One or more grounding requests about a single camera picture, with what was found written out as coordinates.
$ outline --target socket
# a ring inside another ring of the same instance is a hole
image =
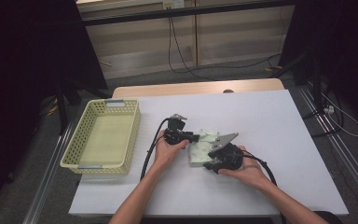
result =
[[[185,7],[185,0],[173,0],[173,8],[183,8]]]
[[[185,0],[164,0],[162,1],[162,9],[175,9],[175,8],[183,8],[185,7]]]
[[[162,1],[162,9],[167,10],[167,9],[173,9],[173,1]]]

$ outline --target plastic basket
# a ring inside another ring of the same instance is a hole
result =
[[[126,175],[140,119],[138,100],[89,101],[61,167],[76,174]]]

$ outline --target black mechanical part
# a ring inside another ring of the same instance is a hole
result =
[[[168,128],[164,132],[164,139],[168,144],[176,145],[185,139],[190,143],[199,141],[199,135],[192,132],[182,132],[186,125],[182,119],[186,118],[178,114],[174,114],[168,119]]]
[[[219,174],[220,169],[238,170],[242,166],[243,152],[235,145],[228,143],[225,147],[208,153],[216,162],[207,162],[203,166]]]
[[[166,129],[164,139],[168,144],[176,145],[185,139],[187,139],[190,143],[198,142],[200,136],[193,134],[192,132],[171,131],[170,129]]]

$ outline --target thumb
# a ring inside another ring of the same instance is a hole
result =
[[[183,140],[182,142],[178,143],[175,148],[177,149],[184,149],[187,144],[189,143],[189,141],[187,139]]]

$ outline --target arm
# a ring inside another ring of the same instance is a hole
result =
[[[141,222],[147,202],[159,178],[172,163],[178,152],[188,144],[188,140],[184,140],[177,145],[171,146],[163,138],[160,138],[163,134],[164,132],[162,131],[158,136],[153,165],[126,201],[118,208],[109,224],[135,224]]]
[[[272,184],[255,160],[243,158],[240,169],[236,171],[220,169],[219,174],[235,177],[244,184],[258,189],[284,214],[290,223],[327,223],[324,219],[310,211],[309,208]]]

